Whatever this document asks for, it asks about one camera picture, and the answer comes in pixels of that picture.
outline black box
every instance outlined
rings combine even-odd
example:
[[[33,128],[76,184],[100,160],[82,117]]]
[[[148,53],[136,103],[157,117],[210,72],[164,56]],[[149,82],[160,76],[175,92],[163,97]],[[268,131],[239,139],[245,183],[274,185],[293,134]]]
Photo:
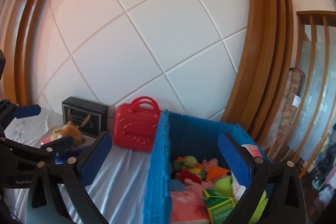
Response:
[[[62,109],[64,124],[69,121],[69,109],[72,121],[77,126],[80,126],[85,118],[91,114],[87,124],[79,129],[85,135],[98,137],[102,131],[107,130],[108,106],[75,97],[69,97],[62,102]]]

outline orange fabric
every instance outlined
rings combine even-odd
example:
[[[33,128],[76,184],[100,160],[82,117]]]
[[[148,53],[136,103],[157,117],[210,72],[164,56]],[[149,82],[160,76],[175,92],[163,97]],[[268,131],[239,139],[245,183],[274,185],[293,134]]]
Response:
[[[219,167],[217,165],[210,166],[209,167],[209,172],[207,174],[207,177],[206,177],[205,181],[208,182],[208,181],[210,181],[210,180],[212,180],[216,177],[219,177],[221,175],[226,175],[228,172],[229,172],[228,169]]]

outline green box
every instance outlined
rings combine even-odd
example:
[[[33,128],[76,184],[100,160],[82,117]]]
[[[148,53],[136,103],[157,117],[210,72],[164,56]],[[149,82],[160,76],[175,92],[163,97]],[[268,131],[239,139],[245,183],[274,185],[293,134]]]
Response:
[[[234,199],[225,193],[213,190],[204,190],[203,196],[211,223],[222,224],[235,206]]]

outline red handle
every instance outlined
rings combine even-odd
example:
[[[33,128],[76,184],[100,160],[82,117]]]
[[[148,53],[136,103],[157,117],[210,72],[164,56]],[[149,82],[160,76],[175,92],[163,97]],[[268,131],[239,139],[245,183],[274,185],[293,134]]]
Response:
[[[142,104],[149,104],[151,105],[153,108],[154,108],[154,116],[155,117],[158,117],[160,115],[160,109],[159,109],[159,106],[158,104],[156,103],[153,103],[151,101],[137,101],[135,103],[132,102],[130,108],[128,109],[129,112],[135,112],[136,111],[136,108],[139,106],[139,105],[142,105]]]
[[[132,102],[131,102],[131,105],[133,105],[134,103],[138,102],[138,101],[141,101],[141,100],[149,100],[151,101],[152,103],[156,104],[157,108],[159,108],[159,105],[157,104],[157,102],[152,98],[152,97],[149,97],[149,96],[140,96],[138,98],[135,98]]]

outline blue textured pad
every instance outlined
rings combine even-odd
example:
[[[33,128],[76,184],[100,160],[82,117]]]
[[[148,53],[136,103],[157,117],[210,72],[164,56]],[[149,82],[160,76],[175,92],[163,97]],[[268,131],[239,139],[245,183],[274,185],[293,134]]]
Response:
[[[40,115],[41,107],[39,105],[19,106],[13,112],[13,116],[17,119],[27,118]]]
[[[252,182],[251,169],[225,134],[219,136],[218,147],[238,183],[248,188]]]
[[[93,183],[111,148],[111,134],[106,134],[83,164],[80,171],[80,182],[83,187]]]

